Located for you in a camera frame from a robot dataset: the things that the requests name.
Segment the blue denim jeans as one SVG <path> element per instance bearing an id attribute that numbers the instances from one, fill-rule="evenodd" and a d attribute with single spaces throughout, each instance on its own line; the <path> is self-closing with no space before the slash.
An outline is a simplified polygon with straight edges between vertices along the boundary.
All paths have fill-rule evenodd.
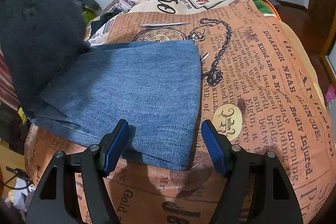
<path id="1" fill-rule="evenodd" d="M 189 166 L 201 93 L 192 40 L 129 42 L 92 48 L 41 92 L 33 122 L 89 146 L 124 119 L 123 157 L 172 170 Z"/>

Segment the printed newspaper pattern blanket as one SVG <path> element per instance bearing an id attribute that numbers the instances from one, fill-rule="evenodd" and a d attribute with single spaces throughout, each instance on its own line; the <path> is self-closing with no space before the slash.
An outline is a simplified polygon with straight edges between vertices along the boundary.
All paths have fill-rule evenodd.
<path id="1" fill-rule="evenodd" d="M 276 152 L 303 221 L 335 200 L 333 125 L 316 73 L 296 34 L 266 0 L 114 0 L 121 13 L 93 45 L 193 39 L 202 57 L 198 121 L 210 119 L 248 152 Z M 225 180 L 215 172 L 200 127 L 190 166 L 169 170 L 122 159 L 106 179 L 122 223 L 205 223 Z"/>

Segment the dark navy folded garment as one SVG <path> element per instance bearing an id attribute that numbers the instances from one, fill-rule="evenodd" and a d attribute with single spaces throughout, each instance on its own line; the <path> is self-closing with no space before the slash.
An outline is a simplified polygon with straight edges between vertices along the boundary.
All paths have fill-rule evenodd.
<path id="1" fill-rule="evenodd" d="M 104 25 L 106 22 L 110 19 L 112 19 L 114 16 L 118 15 L 122 11 L 120 9 L 115 8 L 112 12 L 106 12 L 102 14 L 99 18 L 99 20 L 92 21 L 91 22 L 91 35 L 89 38 L 92 38 L 94 34 Z"/>

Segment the green bag with clutter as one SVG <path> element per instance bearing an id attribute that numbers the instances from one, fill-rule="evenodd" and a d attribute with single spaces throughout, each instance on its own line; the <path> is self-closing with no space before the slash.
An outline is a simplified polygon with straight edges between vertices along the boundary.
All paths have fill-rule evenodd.
<path id="1" fill-rule="evenodd" d="M 81 13 L 85 24 L 89 25 L 94 18 L 102 14 L 101 6 L 95 0 L 78 0 L 81 5 Z"/>

